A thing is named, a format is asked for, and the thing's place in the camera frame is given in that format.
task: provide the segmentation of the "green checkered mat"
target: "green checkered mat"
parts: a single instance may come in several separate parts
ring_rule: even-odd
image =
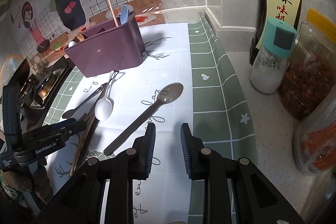
[[[64,81],[64,84],[57,93],[55,100],[53,101],[47,117],[44,120],[43,125],[57,123],[61,119],[65,108],[67,107],[71,97],[75,93],[76,88],[81,82],[84,75],[75,67],[69,74],[68,78]]]
[[[251,114],[231,62],[203,13],[188,24],[193,78],[194,136],[223,157],[247,157],[257,165]],[[232,223],[236,223],[232,190]],[[193,181],[188,224],[201,224],[204,181]]]

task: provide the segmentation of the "blue spoon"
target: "blue spoon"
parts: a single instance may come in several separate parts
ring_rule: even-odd
[[[124,24],[127,22],[129,17],[129,10],[128,7],[125,5],[122,7],[121,12],[120,12],[120,24]]]

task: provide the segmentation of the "black clamp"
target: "black clamp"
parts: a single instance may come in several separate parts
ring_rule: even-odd
[[[231,223],[227,179],[239,224],[305,224],[275,186],[247,158],[231,160],[204,147],[187,123],[181,126],[184,163],[191,180],[204,180],[203,224]]]
[[[63,148],[69,137],[85,130],[87,124],[70,118],[22,134],[18,83],[3,87],[2,109],[6,150],[0,154],[0,169],[4,172],[27,166]]]
[[[115,158],[93,157],[63,185],[32,224],[100,223],[105,183],[110,179],[105,223],[133,224],[133,179],[146,180],[151,172],[155,125]]]

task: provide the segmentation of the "spoon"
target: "spoon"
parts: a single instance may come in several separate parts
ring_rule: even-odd
[[[62,118],[63,119],[71,118],[82,105],[84,105],[88,100],[90,100],[91,98],[96,96],[99,92],[101,92],[107,86],[107,84],[108,83],[102,84],[96,91],[94,91],[89,97],[87,97],[78,107],[70,109],[67,112],[64,112]]]
[[[160,106],[174,102],[181,96],[183,85],[181,83],[172,83],[165,86],[158,94],[156,101],[144,113],[142,113],[131,125],[124,130],[108,147],[104,150],[105,156],[110,156],[116,151],[128,138],[136,131],[147,119],[149,119]]]
[[[120,12],[120,24],[123,25],[128,21],[129,10],[128,7],[125,5],[122,7]]]
[[[112,79],[113,74],[114,71],[111,71],[109,79]],[[94,114],[99,121],[105,121],[111,116],[113,105],[110,99],[107,98],[110,93],[109,91],[110,90],[106,90],[104,97],[96,103]]]
[[[71,42],[68,44],[68,47],[70,48],[70,47],[72,47],[72,46],[74,46],[74,45],[76,45],[76,42],[75,42],[75,41],[71,41]]]

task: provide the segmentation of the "apron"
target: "apron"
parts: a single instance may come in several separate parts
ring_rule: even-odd
[[[55,5],[63,25],[71,31],[85,24],[85,13],[79,0],[55,0]]]

